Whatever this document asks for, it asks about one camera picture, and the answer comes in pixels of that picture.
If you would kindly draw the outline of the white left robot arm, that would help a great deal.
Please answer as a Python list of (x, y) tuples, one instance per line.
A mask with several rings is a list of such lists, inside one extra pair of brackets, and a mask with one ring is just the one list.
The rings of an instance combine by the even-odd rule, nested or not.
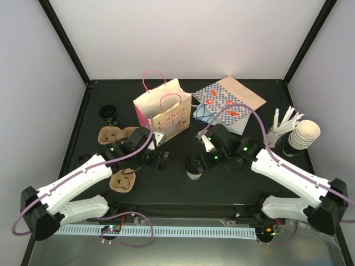
[(102, 217), (106, 221), (115, 220), (119, 207), (103, 196), (79, 201), (74, 198), (114, 174), (134, 174), (141, 165), (162, 170), (169, 154), (157, 148), (165, 138), (161, 131), (139, 127), (129, 137), (106, 144), (102, 152), (61, 179), (39, 189), (25, 188), (21, 192), (20, 212), (29, 234), (35, 241), (42, 241), (66, 224)]

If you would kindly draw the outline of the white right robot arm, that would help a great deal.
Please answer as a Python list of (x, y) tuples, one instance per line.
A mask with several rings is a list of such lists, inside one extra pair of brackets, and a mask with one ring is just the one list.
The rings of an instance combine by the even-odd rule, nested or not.
[(339, 178), (320, 178), (261, 148), (251, 138), (240, 138), (218, 124), (200, 131), (196, 137), (205, 152), (197, 164), (198, 173), (220, 163), (237, 169), (249, 168), (296, 194), (295, 198), (268, 196), (252, 209), (253, 219), (266, 223), (270, 218), (307, 222), (315, 230), (334, 235), (349, 203), (347, 185)]

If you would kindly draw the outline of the cream pink Cakes paper bag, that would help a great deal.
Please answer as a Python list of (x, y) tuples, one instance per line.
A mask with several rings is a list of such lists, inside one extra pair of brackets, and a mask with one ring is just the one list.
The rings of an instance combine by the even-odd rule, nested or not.
[(146, 90), (133, 104), (141, 126), (161, 131), (166, 141), (172, 139), (190, 126), (192, 95), (183, 91), (177, 78), (164, 80), (160, 86)]

